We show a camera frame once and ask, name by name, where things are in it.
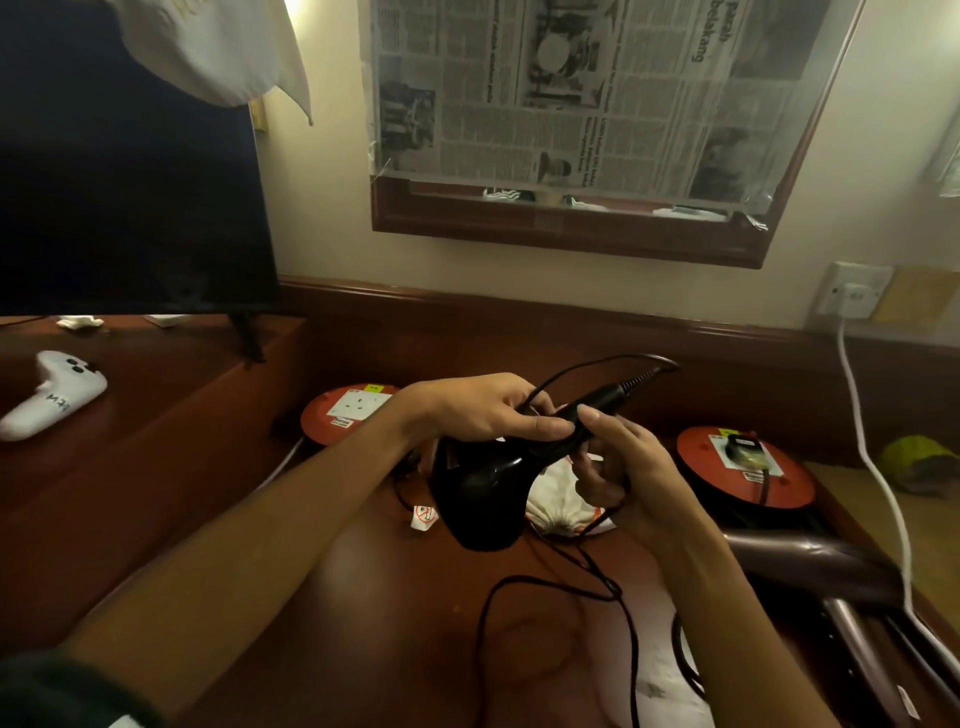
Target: white game controller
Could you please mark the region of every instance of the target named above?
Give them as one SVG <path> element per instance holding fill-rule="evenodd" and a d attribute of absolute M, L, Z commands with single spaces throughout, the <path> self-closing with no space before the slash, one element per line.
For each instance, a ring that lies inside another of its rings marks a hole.
<path fill-rule="evenodd" d="M 0 420 L 0 440 L 25 440 L 103 394 L 107 378 L 96 367 L 63 352 L 40 352 L 36 366 L 43 383 L 36 394 Z"/>

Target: white cloth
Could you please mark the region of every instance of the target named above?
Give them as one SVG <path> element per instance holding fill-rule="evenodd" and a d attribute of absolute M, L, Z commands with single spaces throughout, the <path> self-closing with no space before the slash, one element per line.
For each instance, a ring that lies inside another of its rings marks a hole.
<path fill-rule="evenodd" d="M 283 0 L 108 0 L 133 58 L 222 107 L 279 86 L 310 125 L 310 89 Z"/>
<path fill-rule="evenodd" d="M 602 514 L 603 508 L 594 508 L 577 493 L 577 476 L 573 474 L 568 457 L 541 473 L 527 496 L 527 518 L 540 533 L 573 537 Z M 611 528 L 614 525 L 607 520 L 590 534 L 603 533 Z"/>

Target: beige wall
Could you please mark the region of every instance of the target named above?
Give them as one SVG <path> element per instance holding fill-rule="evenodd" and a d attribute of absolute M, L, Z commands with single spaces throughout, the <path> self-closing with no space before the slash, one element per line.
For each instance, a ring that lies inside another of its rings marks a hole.
<path fill-rule="evenodd" d="M 833 260 L 960 266 L 960 205 L 917 184 L 960 103 L 956 0 L 867 0 L 760 271 L 372 232 L 355 0 L 288 5 L 316 126 L 268 97 L 261 163 L 282 273 L 802 328 Z M 918 338 L 960 345 L 957 298 Z"/>

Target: black tv screen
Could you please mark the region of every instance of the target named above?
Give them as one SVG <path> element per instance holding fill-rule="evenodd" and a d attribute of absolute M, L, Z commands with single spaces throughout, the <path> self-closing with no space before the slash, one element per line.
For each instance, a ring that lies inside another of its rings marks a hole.
<path fill-rule="evenodd" d="M 99 0 L 0 3 L 0 315 L 245 312 L 278 284 L 246 107 L 163 82 Z"/>

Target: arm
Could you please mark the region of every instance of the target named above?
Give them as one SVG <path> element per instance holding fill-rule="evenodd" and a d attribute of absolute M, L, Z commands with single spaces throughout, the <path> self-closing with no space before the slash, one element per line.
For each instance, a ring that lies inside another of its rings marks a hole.
<path fill-rule="evenodd" d="M 422 382 L 336 447 L 208 524 L 94 610 L 64 645 L 167 716 L 193 703 L 253 642 L 393 465 L 441 434 L 555 440 L 573 425 L 513 407 L 514 375 Z M 536 404 L 552 411 L 549 398 Z"/>
<path fill-rule="evenodd" d="M 581 405 L 604 470 L 574 458 L 580 494 L 657 559 L 720 728 L 838 728 L 710 516 L 652 433 Z M 618 483 L 627 476 L 631 492 Z"/>

